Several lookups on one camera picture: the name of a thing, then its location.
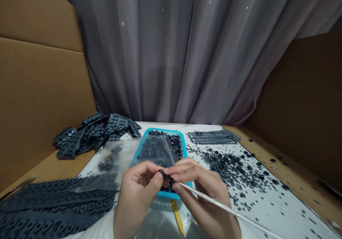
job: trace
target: curtain fold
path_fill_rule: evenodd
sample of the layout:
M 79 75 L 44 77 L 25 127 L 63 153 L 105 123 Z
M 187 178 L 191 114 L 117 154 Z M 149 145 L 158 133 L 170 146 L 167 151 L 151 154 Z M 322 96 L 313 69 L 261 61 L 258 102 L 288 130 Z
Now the curtain fold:
M 137 121 L 236 124 L 294 38 L 342 0 L 68 0 L 97 108 Z

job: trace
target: clear plastic bag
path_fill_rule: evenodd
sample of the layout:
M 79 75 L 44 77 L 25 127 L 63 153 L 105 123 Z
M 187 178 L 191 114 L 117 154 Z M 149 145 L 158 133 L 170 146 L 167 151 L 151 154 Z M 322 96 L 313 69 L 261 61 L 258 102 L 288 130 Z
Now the clear plastic bag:
M 144 161 L 151 161 L 163 168 L 169 168 L 173 166 L 178 159 L 172 148 L 171 141 L 167 136 L 146 135 L 141 140 L 130 167 Z
M 129 168 L 140 142 L 141 137 L 107 142 L 91 175 L 74 191 L 120 190 L 124 172 Z

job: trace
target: cardboard panel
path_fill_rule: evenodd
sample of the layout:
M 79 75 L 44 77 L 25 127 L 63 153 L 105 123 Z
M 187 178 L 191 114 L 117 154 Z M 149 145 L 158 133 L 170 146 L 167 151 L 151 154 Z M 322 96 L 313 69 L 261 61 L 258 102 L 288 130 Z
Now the cardboard panel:
M 254 153 L 255 157 L 270 172 L 286 184 L 304 204 L 317 213 L 337 234 L 342 236 L 342 231 L 332 225 L 333 222 L 342 224 L 342 203 L 316 182 L 319 179 L 318 176 L 248 128 L 227 125 L 222 125 L 222 127 L 241 137 L 240 143 L 243 147 Z
M 66 0 L 0 0 L 0 36 L 83 52 L 76 11 Z
M 2 191 L 55 150 L 58 132 L 96 108 L 83 53 L 4 38 L 0 53 Z
M 294 40 L 247 127 L 342 192 L 342 32 Z

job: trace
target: yellow pencil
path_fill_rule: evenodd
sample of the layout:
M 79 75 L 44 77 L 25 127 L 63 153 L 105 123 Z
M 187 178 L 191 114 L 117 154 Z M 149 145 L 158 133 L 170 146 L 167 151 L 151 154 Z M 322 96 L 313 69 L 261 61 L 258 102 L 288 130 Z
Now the yellow pencil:
M 183 222 L 182 222 L 181 216 L 180 216 L 179 211 L 178 211 L 176 200 L 171 200 L 171 205 L 172 205 L 173 212 L 175 214 L 175 218 L 176 218 L 177 226 L 178 226 L 178 229 L 179 229 L 179 233 L 181 234 L 181 236 L 184 236 Z

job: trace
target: fingernail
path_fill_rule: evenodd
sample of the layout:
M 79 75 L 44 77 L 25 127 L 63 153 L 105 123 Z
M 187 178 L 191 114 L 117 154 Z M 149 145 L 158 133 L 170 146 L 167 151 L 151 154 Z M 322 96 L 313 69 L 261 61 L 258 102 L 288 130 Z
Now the fingernail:
M 158 174 L 158 177 L 160 177 L 160 178 L 161 178 L 161 180 L 163 180 L 163 181 L 164 181 L 164 177 L 163 177 L 163 175 L 162 175 L 160 172 L 157 172 L 157 174 Z
M 182 191 L 182 187 L 177 183 L 173 184 L 172 188 L 176 193 L 180 193 Z

